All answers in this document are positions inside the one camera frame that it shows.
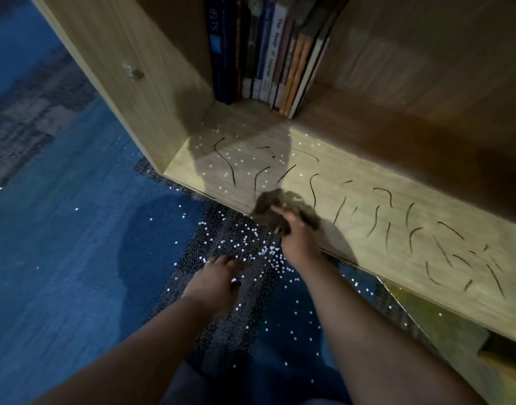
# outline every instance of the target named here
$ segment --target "shelf board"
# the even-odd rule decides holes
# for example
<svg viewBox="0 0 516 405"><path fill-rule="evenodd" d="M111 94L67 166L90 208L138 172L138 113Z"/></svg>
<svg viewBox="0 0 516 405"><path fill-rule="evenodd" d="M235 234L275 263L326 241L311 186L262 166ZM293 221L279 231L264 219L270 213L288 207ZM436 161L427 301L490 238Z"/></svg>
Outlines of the shelf board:
<svg viewBox="0 0 516 405"><path fill-rule="evenodd" d="M486 176L504 199L482 193L483 152L451 154L431 132L320 87L296 121L215 103L164 175L247 214L262 191L295 192L323 219L324 251L516 340L516 188L502 182L516 165Z"/></svg>

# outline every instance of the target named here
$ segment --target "person's right arm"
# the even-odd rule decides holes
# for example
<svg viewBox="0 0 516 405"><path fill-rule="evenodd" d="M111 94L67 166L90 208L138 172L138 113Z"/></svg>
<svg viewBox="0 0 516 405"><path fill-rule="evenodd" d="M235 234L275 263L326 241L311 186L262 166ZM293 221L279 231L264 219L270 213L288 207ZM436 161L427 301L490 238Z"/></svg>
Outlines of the person's right arm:
<svg viewBox="0 0 516 405"><path fill-rule="evenodd" d="M322 257L314 232L291 211L284 256L301 275L355 405L483 405L449 365L391 324Z"/></svg>

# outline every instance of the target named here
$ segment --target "person's left hand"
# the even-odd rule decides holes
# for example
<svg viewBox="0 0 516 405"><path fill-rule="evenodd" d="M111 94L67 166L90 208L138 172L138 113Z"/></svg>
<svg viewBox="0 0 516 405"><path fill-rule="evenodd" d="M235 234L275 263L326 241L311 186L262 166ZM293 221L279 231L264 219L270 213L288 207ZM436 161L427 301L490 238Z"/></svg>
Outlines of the person's left hand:
<svg viewBox="0 0 516 405"><path fill-rule="evenodd" d="M244 265L234 256L211 257L187 284L181 296L203 306L214 319L234 309L239 296L239 281L232 282Z"/></svg>

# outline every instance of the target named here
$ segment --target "hand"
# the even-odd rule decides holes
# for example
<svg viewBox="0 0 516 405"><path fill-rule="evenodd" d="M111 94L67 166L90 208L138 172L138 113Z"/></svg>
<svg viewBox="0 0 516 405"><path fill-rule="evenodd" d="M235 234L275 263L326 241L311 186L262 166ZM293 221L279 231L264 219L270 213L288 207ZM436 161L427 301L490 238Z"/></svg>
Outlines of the hand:
<svg viewBox="0 0 516 405"><path fill-rule="evenodd" d="M271 209L290 224L291 233L282 237L282 252L292 266L299 270L308 262L322 258L314 231L297 213L277 206Z"/></svg>
<svg viewBox="0 0 516 405"><path fill-rule="evenodd" d="M234 256L211 257L194 273L181 298L199 303L216 320L234 309L241 283L231 279L243 268L243 263Z"/></svg>

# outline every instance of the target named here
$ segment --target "forearm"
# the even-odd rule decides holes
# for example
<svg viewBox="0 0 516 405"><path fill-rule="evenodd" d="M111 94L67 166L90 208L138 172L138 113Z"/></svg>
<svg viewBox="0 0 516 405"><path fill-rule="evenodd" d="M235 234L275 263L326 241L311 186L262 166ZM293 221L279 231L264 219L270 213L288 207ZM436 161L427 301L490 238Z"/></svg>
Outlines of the forearm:
<svg viewBox="0 0 516 405"><path fill-rule="evenodd" d="M354 404L484 403L452 368L383 318L325 259L297 269Z"/></svg>
<svg viewBox="0 0 516 405"><path fill-rule="evenodd" d="M189 299L168 306L38 404L158 404L212 314Z"/></svg>

